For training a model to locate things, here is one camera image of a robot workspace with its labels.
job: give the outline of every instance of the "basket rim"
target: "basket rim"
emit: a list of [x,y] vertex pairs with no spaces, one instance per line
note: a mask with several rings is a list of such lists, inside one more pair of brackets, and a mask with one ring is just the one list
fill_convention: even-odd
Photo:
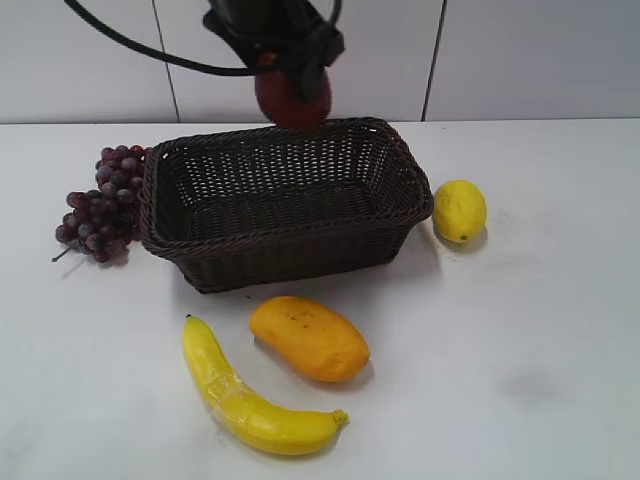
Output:
[[[347,118],[340,120],[329,120],[323,128],[340,128],[342,126],[351,125],[358,122],[363,126],[381,130],[387,135],[390,143],[398,150],[398,156],[407,161],[407,168],[411,175],[415,178],[415,187],[418,189],[417,198],[420,198],[420,204],[412,208],[402,210],[389,210],[370,215],[362,215],[356,218],[342,218],[335,220],[322,220],[300,225],[292,225],[288,227],[259,230],[254,232],[243,232],[230,236],[216,236],[198,240],[168,240],[163,238],[156,229],[157,221],[157,172],[158,165],[162,160],[165,149],[186,145],[194,140],[219,140],[221,142],[234,141],[242,139],[256,132],[273,131],[282,135],[305,135],[304,133],[291,132],[275,126],[258,127],[246,130],[235,130],[230,132],[221,132],[207,135],[194,135],[179,137],[160,143],[154,149],[150,162],[147,164],[145,171],[145,181],[143,194],[141,195],[141,223],[143,225],[142,236],[143,245],[152,253],[156,253],[162,257],[188,256],[190,250],[197,250],[202,253],[203,248],[207,248],[211,253],[218,250],[233,251],[246,248],[253,248],[262,244],[280,243],[283,241],[299,241],[307,237],[331,236],[336,234],[348,234],[353,231],[360,230],[378,230],[383,228],[393,228],[402,225],[415,225],[416,223],[429,217],[434,208],[434,199],[429,188],[429,182],[424,171],[420,168],[415,158],[411,154],[408,145],[400,137],[398,132],[391,127],[386,121],[373,118]],[[167,249],[180,249],[175,255],[168,255]]]

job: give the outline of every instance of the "wicker basket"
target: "wicker basket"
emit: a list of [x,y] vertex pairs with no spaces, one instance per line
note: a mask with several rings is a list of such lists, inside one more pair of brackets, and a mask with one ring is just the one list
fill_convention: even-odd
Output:
[[268,127],[155,147],[142,242],[211,293],[389,262],[432,210],[424,172],[386,122]]

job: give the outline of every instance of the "banana tip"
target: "banana tip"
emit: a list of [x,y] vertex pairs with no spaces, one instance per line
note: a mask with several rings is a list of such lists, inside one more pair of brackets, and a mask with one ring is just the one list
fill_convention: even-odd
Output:
[[349,414],[344,410],[335,410],[333,412],[333,420],[338,427],[341,427],[349,423]]

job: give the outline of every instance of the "table surface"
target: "table surface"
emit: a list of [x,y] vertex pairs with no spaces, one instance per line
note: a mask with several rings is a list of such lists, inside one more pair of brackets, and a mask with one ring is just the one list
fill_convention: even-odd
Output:
[[[640,120],[395,126],[434,190],[481,187],[486,236],[451,249],[428,220],[389,265],[208,296],[140,245],[53,264],[53,230],[103,146],[246,126],[1,126],[0,478],[640,478]],[[278,294],[351,319],[366,370],[317,385],[255,343],[249,315]],[[266,397],[347,410],[337,444],[281,459],[218,427],[186,313]]]

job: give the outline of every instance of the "grape stem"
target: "grape stem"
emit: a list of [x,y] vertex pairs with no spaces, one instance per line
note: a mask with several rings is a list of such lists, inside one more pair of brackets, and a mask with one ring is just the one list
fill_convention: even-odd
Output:
[[73,250],[73,248],[71,248],[71,247],[67,247],[67,249],[66,249],[64,252],[62,252],[62,253],[61,253],[60,255],[58,255],[57,257],[53,257],[53,258],[51,259],[51,261],[52,261],[52,262],[54,262],[54,263],[55,263],[55,262],[57,262],[57,261],[58,261],[58,260],[60,260],[62,257],[64,257],[67,253],[69,253],[71,250]]

